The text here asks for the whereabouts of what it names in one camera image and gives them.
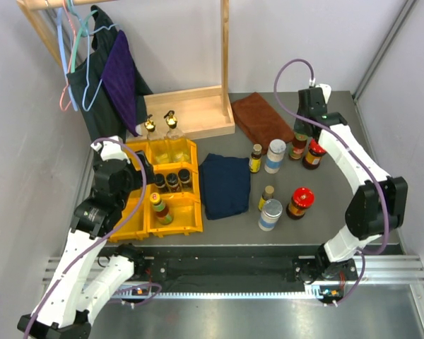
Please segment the black cap spice jar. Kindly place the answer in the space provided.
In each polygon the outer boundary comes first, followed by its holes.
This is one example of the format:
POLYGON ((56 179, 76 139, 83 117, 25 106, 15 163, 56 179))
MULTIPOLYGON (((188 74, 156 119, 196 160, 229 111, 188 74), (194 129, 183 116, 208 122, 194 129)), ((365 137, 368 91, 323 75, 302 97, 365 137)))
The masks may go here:
POLYGON ((175 173, 172 172, 166 176, 166 183, 170 192, 178 193, 182 191, 179 178, 175 173))
POLYGON ((184 168, 178 172, 178 178, 180 182, 180 186, 183 191, 192 192, 193 191, 193 182, 192 182, 192 174, 191 172, 184 168))
POLYGON ((160 194, 166 194, 170 192, 170 189, 168 188, 168 185, 165 181, 165 177, 162 174, 155 175, 154 184, 160 194))

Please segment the sauce bottle yellow cap front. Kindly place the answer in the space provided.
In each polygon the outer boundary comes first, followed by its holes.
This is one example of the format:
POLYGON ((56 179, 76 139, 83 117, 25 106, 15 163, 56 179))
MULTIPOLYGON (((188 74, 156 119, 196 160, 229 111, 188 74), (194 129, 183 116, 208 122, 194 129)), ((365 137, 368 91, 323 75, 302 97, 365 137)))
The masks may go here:
POLYGON ((152 193, 149 200, 158 222, 162 225, 169 225, 173 221, 173 216, 160 194, 152 193))

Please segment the sauce bottle yellow cap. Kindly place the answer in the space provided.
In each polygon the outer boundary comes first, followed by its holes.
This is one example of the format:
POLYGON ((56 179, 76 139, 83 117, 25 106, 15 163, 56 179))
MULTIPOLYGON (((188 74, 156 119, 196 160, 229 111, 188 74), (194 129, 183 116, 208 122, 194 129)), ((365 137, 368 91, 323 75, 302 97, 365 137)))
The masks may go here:
POLYGON ((173 221, 173 216, 160 194, 152 193, 149 200, 158 222, 162 225, 169 225, 173 221))
POLYGON ((290 160, 296 161, 302 158, 307 145, 307 141, 307 135, 298 132, 294 133, 294 139, 292 140, 290 150, 288 152, 288 157, 290 160))

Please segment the sauce bottle yellow cap back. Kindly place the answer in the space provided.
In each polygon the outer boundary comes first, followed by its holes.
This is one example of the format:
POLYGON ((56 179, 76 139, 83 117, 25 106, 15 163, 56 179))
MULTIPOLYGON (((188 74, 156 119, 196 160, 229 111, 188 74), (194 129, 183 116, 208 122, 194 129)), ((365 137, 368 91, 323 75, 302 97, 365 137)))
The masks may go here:
POLYGON ((288 152, 288 157, 290 160, 296 161, 302 158, 307 145, 307 141, 307 135, 298 132, 294 133, 294 139, 292 140, 290 150, 288 152))

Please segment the clear oil bottle gold cap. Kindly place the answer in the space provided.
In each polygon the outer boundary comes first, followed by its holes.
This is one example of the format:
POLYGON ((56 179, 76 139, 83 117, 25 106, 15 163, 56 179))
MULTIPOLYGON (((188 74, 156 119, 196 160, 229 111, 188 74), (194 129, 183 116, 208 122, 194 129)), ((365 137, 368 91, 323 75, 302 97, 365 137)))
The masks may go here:
POLYGON ((187 138, 184 132, 178 127, 175 111, 168 111, 164 119, 168 126, 166 139, 170 147, 173 162, 191 162, 187 138))

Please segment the white salt canister back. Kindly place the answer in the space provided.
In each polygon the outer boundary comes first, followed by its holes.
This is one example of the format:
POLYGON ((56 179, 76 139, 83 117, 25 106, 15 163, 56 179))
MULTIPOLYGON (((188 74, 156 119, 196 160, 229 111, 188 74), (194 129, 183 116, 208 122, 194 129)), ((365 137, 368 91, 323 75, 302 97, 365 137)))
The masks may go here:
POLYGON ((279 171, 286 151, 286 142, 281 139, 273 139, 268 147, 264 169, 269 174, 279 171))

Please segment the white salt canister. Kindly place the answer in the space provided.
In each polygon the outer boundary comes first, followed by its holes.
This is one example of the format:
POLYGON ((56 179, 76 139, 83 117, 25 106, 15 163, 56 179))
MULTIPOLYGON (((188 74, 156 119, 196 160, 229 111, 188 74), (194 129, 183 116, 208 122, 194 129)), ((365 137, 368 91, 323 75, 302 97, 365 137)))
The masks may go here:
POLYGON ((272 198, 265 202, 261 209, 258 226, 263 231, 271 231, 283 213, 283 206, 280 201, 272 198))
POLYGON ((281 139, 273 139, 268 147, 264 169, 269 174, 279 171, 286 151, 286 142, 281 139))

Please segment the small yellow label bottle back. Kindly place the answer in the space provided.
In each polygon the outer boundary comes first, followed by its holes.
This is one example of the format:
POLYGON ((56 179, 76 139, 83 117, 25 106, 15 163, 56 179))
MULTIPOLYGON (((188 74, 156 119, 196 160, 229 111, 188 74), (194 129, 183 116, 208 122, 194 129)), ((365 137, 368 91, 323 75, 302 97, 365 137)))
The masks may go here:
POLYGON ((261 167, 262 146, 254 144, 251 158, 249 159, 249 170, 251 173, 257 173, 261 167))

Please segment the small yellow label bottle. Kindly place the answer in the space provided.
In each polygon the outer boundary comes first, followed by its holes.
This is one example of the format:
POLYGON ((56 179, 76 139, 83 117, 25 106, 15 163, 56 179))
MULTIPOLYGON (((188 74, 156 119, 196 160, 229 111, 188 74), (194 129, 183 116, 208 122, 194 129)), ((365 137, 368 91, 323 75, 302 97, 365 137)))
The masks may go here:
POLYGON ((268 185, 264 188, 261 198, 259 199, 259 203, 258 203, 258 209, 262 210, 262 208, 264 207, 264 204, 273 198, 274 195, 274 187, 271 185, 268 185))
POLYGON ((251 173, 257 173, 261 167, 262 146, 254 144, 251 158, 249 159, 249 170, 251 173))

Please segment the small yellow label bottle front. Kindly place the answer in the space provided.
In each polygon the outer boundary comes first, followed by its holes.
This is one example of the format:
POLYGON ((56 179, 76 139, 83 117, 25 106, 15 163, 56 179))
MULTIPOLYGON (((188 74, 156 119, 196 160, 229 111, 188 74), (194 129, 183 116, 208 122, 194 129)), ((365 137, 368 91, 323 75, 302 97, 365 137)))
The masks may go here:
POLYGON ((262 208, 264 207, 264 204, 273 198, 274 195, 274 187, 271 185, 268 185, 264 188, 261 198, 259 199, 259 203, 258 203, 258 209, 262 210, 262 208))

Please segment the white salt canister front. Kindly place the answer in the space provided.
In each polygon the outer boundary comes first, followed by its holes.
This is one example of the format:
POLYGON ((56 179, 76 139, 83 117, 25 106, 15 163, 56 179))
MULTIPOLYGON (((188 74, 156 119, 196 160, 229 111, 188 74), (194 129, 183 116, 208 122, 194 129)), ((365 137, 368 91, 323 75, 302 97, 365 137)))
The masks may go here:
POLYGON ((263 231, 271 231, 283 213, 283 206, 280 201, 272 198, 265 202, 261 209, 258 226, 263 231))

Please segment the dark green hanging garment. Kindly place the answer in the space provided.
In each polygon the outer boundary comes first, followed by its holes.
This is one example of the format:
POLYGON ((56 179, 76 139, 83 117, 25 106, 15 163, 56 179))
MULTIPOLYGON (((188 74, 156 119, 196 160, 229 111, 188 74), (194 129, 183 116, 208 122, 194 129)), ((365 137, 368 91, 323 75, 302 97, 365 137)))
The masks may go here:
MULTIPOLYGON (((90 45, 93 51, 88 54, 82 64, 75 68, 73 73, 68 72, 69 85, 92 141, 111 136, 119 136, 125 140, 130 132, 123 125, 101 80, 107 58, 121 29, 99 6, 93 5, 90 9, 97 11, 92 16, 95 26, 89 35, 93 39, 90 45)), ((140 125, 148 116, 145 96, 151 95, 153 91, 143 79, 135 61, 134 70, 136 71, 136 120, 140 125)))

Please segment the navy blue folded cloth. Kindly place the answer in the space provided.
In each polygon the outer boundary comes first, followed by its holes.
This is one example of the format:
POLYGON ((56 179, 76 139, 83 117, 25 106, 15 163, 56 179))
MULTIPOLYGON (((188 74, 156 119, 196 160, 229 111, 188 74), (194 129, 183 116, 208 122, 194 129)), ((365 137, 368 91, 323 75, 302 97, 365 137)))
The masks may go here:
POLYGON ((209 153, 199 165, 201 201, 208 220, 219 220, 249 209, 249 158, 209 153))

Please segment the purple hanging cloth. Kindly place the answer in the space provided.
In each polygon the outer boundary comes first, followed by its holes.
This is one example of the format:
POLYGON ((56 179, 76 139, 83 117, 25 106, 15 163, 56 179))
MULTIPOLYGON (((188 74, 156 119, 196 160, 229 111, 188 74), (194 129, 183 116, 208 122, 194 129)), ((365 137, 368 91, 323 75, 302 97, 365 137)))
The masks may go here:
POLYGON ((139 136, 136 120, 136 71, 125 33, 120 30, 107 58, 101 78, 123 125, 139 136))

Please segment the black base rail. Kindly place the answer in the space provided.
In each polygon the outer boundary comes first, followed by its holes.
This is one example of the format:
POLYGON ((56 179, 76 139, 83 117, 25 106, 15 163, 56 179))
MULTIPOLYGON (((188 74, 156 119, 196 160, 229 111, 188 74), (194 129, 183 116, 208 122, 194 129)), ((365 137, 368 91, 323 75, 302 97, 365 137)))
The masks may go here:
POLYGON ((322 247, 281 245, 138 246, 132 282, 158 283, 164 293, 303 292, 318 283, 342 295, 377 257, 329 263, 322 247))

